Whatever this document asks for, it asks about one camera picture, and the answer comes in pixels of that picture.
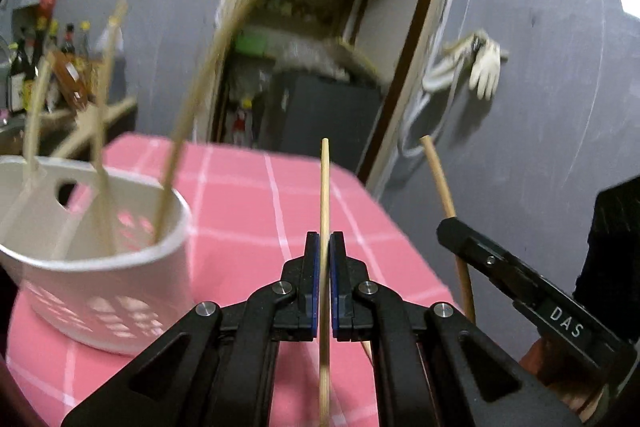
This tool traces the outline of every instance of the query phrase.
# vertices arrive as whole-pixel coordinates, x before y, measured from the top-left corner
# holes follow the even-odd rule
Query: metal rivet
[[[364,281],[358,284],[358,290],[364,295],[373,295],[378,291],[378,285],[373,281]]]
[[[447,317],[450,317],[451,315],[453,315],[453,308],[451,307],[450,304],[447,304],[446,302],[439,302],[433,307],[433,312],[438,317],[446,319]]]
[[[216,304],[211,301],[201,302],[196,306],[196,313],[201,317],[209,317],[216,311]]]
[[[290,282],[278,281],[278,282],[274,282],[271,285],[271,289],[273,290],[274,293],[277,293],[278,295],[286,295],[287,293],[290,293],[292,291],[293,286],[291,285]]]

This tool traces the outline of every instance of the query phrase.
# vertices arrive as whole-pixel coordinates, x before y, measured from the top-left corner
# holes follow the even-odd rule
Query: white glove
[[[469,89],[478,86],[478,99],[491,100],[500,80],[500,45],[491,39],[480,48],[469,77]]]
[[[447,89],[453,83],[456,66],[460,60],[466,60],[471,56],[476,34],[472,33],[453,44],[444,46],[443,58],[431,71],[427,71],[422,78],[424,92],[433,94]]]

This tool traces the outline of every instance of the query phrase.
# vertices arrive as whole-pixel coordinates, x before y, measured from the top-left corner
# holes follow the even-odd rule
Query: bamboo stick
[[[38,76],[36,77],[31,94],[31,107],[27,115],[26,131],[24,134],[24,185],[30,190],[33,178],[38,170],[36,155],[40,145],[40,124],[42,121],[42,106],[47,96],[49,79],[53,71],[53,63],[56,61],[53,53],[49,52],[46,57],[40,59],[38,65]]]
[[[182,157],[182,146],[193,126],[193,119],[202,103],[205,93],[209,91],[209,84],[216,75],[218,61],[223,57],[226,48],[231,44],[234,34],[240,29],[240,26],[251,12],[257,0],[242,0],[236,12],[230,20],[223,25],[213,35],[209,53],[198,70],[198,73],[191,82],[191,87],[182,104],[178,121],[172,134],[172,150],[167,159],[164,170],[164,179],[162,180],[162,193],[156,217],[154,220],[154,245],[157,244],[166,226],[168,217],[169,203],[171,202],[171,193],[174,187],[175,173]]]
[[[96,173],[97,194],[95,202],[98,209],[98,222],[96,226],[100,230],[103,244],[107,255],[115,255],[116,247],[113,237],[113,209],[111,201],[111,191],[109,188],[109,175],[102,163],[102,150],[105,143],[104,120],[106,117],[107,97],[111,75],[113,73],[113,63],[115,59],[116,37],[122,20],[127,13],[127,1],[118,0],[113,16],[109,18],[107,45],[100,71],[98,73],[97,93],[95,97],[96,108],[94,110],[94,139],[92,147],[92,163]]]
[[[433,145],[433,141],[430,136],[423,136],[420,138],[420,142],[424,147],[424,155],[427,156],[427,161],[431,167],[431,173],[436,183],[438,194],[440,195],[440,201],[444,209],[446,217],[456,217],[456,210],[453,206],[453,199],[451,198],[451,191],[449,185],[447,185],[447,179],[442,170],[442,164],[440,158],[436,152],[436,148]],[[465,310],[466,318],[468,318],[473,324],[476,323],[476,306],[474,304],[474,293],[471,288],[471,277],[469,276],[468,265],[456,256],[456,269],[458,270],[458,279],[460,279],[460,286],[462,288],[462,301]]]
[[[331,380],[329,373],[329,203],[330,203],[330,160],[329,140],[322,140],[320,159],[320,427],[329,427]]]

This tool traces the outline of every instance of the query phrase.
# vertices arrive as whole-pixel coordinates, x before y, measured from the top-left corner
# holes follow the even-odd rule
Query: door frame
[[[220,0],[216,12],[216,28],[229,24],[240,0]],[[402,49],[396,74],[390,84],[380,117],[371,135],[357,176],[367,188],[375,186],[382,175],[395,146],[399,123],[410,95],[420,82],[430,37],[435,33],[444,9],[444,0],[418,0],[409,33]],[[205,97],[203,108],[196,117],[194,135],[199,142],[210,141],[215,108],[220,98],[223,65],[226,54],[220,57],[215,78]]]

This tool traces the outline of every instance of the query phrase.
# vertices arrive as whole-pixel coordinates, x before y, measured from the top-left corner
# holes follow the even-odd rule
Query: doorway
[[[309,147],[319,151],[319,136],[335,136],[332,144],[350,152],[342,166],[366,182],[407,88],[430,4],[431,0],[260,0],[220,68],[207,138],[309,154]],[[220,13],[223,18],[225,0]],[[308,48],[305,52],[316,58],[329,48],[322,56],[341,71],[334,68],[329,74],[303,65],[305,80],[284,75],[282,63],[290,62],[296,48]],[[270,88],[274,71],[278,79]],[[260,93],[264,96],[256,100]]]

